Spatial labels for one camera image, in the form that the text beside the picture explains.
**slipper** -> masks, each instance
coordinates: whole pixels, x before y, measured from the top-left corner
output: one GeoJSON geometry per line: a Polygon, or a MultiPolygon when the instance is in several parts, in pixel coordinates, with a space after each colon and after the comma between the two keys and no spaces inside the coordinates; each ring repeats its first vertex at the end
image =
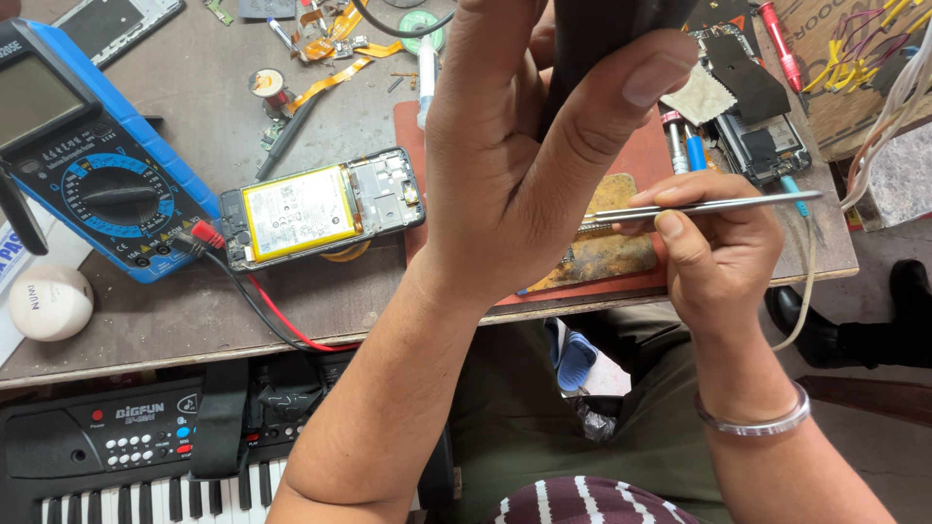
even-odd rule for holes
{"type": "Polygon", "coordinates": [[[589,376],[589,369],[596,363],[598,350],[586,340],[586,337],[575,331],[569,332],[567,342],[563,348],[560,365],[556,369],[556,381],[560,389],[565,392],[574,392],[583,386],[589,376]]]}
{"type": "Polygon", "coordinates": [[[550,362],[556,369],[560,365],[560,322],[556,317],[547,317],[547,320],[543,321],[543,327],[550,337],[550,362]]]}

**silver bangle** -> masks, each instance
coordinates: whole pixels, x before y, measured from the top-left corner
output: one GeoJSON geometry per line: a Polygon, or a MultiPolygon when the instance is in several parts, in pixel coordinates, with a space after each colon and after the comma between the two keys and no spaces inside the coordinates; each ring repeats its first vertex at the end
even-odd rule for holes
{"type": "Polygon", "coordinates": [[[805,421],[806,418],[809,417],[810,412],[809,393],[807,393],[801,385],[796,383],[795,380],[791,380],[790,382],[793,383],[793,387],[796,388],[796,392],[800,395],[800,401],[796,403],[796,406],[789,413],[778,419],[773,419],[772,421],[758,422],[755,424],[739,424],[731,421],[720,421],[708,414],[706,407],[703,406],[699,392],[696,392],[693,402],[695,403],[696,411],[699,412],[699,418],[719,431],[730,434],[740,434],[742,436],[761,436],[765,434],[783,433],[800,425],[802,421],[805,421]]]}

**solder wire spool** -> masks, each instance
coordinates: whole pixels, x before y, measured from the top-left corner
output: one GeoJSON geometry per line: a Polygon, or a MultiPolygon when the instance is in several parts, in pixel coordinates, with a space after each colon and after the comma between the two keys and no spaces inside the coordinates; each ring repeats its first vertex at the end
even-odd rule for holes
{"type": "Polygon", "coordinates": [[[253,73],[249,77],[249,92],[266,101],[267,111],[276,113],[294,99],[285,88],[285,75],[278,69],[260,69],[253,73]]]}
{"type": "MultiPolygon", "coordinates": [[[[409,11],[402,17],[398,23],[398,29],[401,31],[416,31],[437,23],[437,17],[427,11],[409,11]]],[[[431,43],[433,48],[439,51],[444,46],[444,30],[437,29],[431,33],[431,43]]],[[[420,38],[402,38],[402,46],[415,55],[420,50],[420,38]]]]}

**work table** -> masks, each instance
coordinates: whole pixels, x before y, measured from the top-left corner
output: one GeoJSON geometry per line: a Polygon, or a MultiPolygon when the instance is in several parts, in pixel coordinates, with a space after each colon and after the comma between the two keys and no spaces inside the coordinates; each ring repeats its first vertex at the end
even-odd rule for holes
{"type": "MultiPolygon", "coordinates": [[[[23,18],[50,23],[70,8],[62,0],[34,0],[23,18]]],[[[428,0],[419,8],[443,15],[455,4],[428,0]]],[[[223,6],[235,14],[236,5],[223,6]]],[[[395,24],[403,11],[372,0],[374,14],[395,24]]],[[[293,21],[282,21],[292,31],[293,21]]],[[[769,36],[758,28],[764,61],[777,64],[769,36]]],[[[393,39],[365,21],[353,34],[388,45],[393,39]]],[[[274,67],[296,93],[338,72],[351,61],[328,67],[289,61],[288,52],[264,21],[236,21],[226,27],[200,2],[189,2],[174,19],[110,64],[104,73],[143,115],[160,115],[161,136],[215,193],[251,183],[266,152],[259,145],[271,122],[260,100],[247,90],[249,75],[274,67]]],[[[395,145],[392,108],[415,100],[417,92],[390,72],[417,71],[417,57],[405,51],[369,64],[351,81],[327,92],[295,139],[275,174],[327,165],[395,145]]],[[[781,80],[779,70],[772,73],[781,80]]],[[[819,189],[811,202],[819,233],[818,279],[850,276],[857,259],[829,167],[818,154],[799,100],[790,96],[792,120],[813,155],[813,166],[797,177],[800,189],[819,189]]],[[[805,224],[792,206],[776,208],[786,246],[774,283],[805,278],[805,224]]],[[[257,278],[279,307],[305,333],[325,344],[359,341],[385,309],[404,274],[404,239],[373,242],[350,263],[317,256],[261,271],[257,278]]],[[[286,349],[249,309],[227,276],[198,260],[153,284],[134,281],[94,252],[80,268],[95,291],[94,314],[75,337],[52,343],[26,339],[0,367],[0,389],[83,379],[149,368],[206,362],[286,349]]],[[[665,299],[664,288],[580,296],[493,308],[483,323],[503,323],[555,314],[600,310],[665,299]]]]}

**blue multimeter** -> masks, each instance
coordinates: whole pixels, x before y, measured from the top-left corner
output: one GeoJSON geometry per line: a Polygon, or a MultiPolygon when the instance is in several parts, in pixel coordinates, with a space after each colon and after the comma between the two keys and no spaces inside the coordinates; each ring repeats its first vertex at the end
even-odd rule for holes
{"type": "Polygon", "coordinates": [[[141,283],[190,262],[171,237],[217,197],[61,30],[0,23],[0,205],[44,255],[21,191],[141,283]]]}

